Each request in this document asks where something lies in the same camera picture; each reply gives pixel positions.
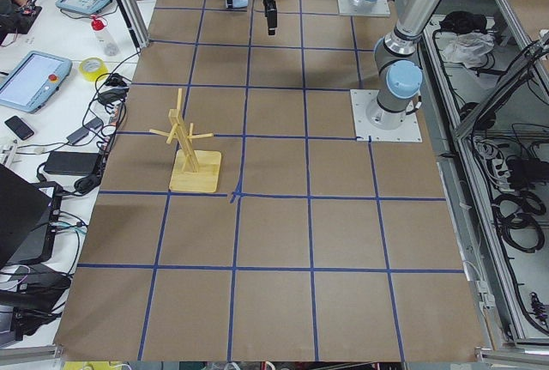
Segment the light blue plastic cup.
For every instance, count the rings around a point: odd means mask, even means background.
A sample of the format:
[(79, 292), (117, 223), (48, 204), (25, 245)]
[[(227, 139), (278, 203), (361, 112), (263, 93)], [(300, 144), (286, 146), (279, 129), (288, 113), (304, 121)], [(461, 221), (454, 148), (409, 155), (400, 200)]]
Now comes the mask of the light blue plastic cup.
[(244, 9), (248, 7), (249, 0), (226, 0), (227, 9)]

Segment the wooden cup rack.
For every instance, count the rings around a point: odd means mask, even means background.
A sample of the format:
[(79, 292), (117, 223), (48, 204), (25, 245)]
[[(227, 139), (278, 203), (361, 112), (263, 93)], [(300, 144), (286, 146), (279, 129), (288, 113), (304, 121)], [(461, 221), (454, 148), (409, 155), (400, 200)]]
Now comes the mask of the wooden cup rack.
[(215, 193), (218, 187), (222, 154), (213, 150), (198, 150), (193, 146), (196, 139), (213, 137), (213, 133), (195, 134), (194, 124), (187, 125), (182, 114), (183, 89), (178, 90), (177, 104), (169, 110), (168, 132), (150, 129), (149, 132), (163, 136), (167, 144), (174, 140), (178, 151), (172, 168), (169, 189), (175, 192)]

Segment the red cap squeeze bottle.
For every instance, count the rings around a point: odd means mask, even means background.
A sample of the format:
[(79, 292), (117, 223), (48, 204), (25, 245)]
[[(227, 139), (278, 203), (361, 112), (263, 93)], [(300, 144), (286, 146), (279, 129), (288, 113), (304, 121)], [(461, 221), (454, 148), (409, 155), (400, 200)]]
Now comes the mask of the red cap squeeze bottle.
[(99, 17), (93, 16), (91, 20), (91, 28), (94, 31), (96, 39), (106, 56), (112, 57), (118, 55), (119, 48), (114, 38), (112, 37), (107, 25)]

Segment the yellow tape roll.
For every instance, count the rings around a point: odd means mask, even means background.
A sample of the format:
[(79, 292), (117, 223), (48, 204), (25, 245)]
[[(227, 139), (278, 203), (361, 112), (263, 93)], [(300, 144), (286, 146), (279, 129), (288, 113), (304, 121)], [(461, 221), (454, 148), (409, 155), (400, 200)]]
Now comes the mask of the yellow tape roll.
[(95, 82), (97, 79), (105, 78), (108, 69), (101, 58), (86, 58), (80, 62), (79, 71), (88, 82)]

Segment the white crumpled cloth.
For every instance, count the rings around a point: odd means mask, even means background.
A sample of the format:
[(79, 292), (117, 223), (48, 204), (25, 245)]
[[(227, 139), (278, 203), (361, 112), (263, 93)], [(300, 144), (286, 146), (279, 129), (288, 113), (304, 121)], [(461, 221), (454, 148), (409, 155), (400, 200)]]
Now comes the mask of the white crumpled cloth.
[(441, 56), (447, 63), (463, 64), (467, 68), (480, 67), (487, 60), (494, 43), (494, 38), (489, 34), (461, 34), (449, 40), (448, 45), (442, 49)]

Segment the near teach pendant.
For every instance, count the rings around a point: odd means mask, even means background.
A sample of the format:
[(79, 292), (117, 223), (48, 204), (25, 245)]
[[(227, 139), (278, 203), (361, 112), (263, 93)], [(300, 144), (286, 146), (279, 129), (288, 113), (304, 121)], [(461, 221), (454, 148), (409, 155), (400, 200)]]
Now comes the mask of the near teach pendant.
[(70, 74), (72, 61), (31, 51), (1, 84), (1, 105), (22, 112), (35, 112), (59, 90)]

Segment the black power adapter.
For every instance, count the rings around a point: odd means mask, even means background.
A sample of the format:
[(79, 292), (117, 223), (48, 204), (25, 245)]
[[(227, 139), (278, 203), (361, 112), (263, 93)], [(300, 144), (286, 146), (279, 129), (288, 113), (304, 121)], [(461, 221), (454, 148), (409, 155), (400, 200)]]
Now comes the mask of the black power adapter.
[(87, 176), (95, 171), (99, 161), (98, 153), (53, 151), (45, 162), (44, 171), (53, 175)]

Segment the black smartphone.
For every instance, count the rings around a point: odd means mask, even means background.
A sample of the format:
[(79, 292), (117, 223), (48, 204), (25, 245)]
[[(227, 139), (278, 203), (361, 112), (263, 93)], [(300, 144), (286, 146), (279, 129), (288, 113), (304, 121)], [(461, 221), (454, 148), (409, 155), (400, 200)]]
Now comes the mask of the black smartphone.
[(34, 131), (18, 116), (12, 116), (4, 121), (5, 125), (21, 140), (27, 140)]

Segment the black laptop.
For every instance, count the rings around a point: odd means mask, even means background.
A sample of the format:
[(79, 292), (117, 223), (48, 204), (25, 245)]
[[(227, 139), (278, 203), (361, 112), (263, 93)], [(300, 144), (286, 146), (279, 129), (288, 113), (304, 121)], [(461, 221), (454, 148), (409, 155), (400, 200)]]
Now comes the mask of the black laptop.
[(1, 265), (39, 264), (50, 259), (59, 219), (62, 187), (29, 183), (1, 167)]

